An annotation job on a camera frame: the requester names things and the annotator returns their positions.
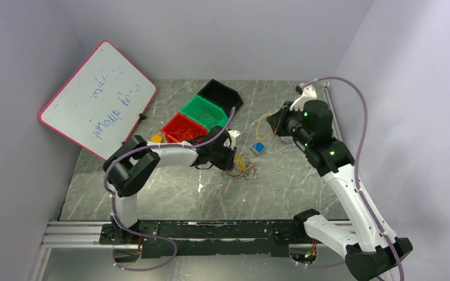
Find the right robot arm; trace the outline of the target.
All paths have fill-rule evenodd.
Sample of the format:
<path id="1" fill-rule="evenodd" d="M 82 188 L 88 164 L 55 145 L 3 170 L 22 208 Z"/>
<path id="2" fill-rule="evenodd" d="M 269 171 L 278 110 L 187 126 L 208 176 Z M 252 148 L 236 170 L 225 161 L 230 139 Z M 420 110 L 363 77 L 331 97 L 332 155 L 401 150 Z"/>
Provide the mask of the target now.
<path id="1" fill-rule="evenodd" d="M 408 238 L 399 238 L 388 226 L 355 174 L 355 160 L 347 146 L 333 136 L 333 113 L 327 103 L 307 101 L 302 111 L 290 103 L 268 116 L 274 135 L 291 137 L 309 164 L 336 194 L 355 232 L 351 233 L 310 209 L 294 217 L 293 236 L 311 238 L 344 258 L 356 280 L 372 280 L 396 267 L 412 250 Z"/>

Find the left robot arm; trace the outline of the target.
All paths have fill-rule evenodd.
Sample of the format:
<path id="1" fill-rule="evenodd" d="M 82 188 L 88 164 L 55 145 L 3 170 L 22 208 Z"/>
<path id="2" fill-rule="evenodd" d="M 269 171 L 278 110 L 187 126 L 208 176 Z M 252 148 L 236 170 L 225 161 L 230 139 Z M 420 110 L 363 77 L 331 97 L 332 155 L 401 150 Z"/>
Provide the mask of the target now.
<path id="1" fill-rule="evenodd" d="M 179 143 L 131 137 L 103 165 L 103 185 L 112 198 L 111 220 L 117 226 L 115 236 L 126 244 L 138 238 L 137 194 L 156 169 L 185 166 L 228 171 L 233 167 L 239 136 L 237 130 L 217 126 L 207 135 Z"/>

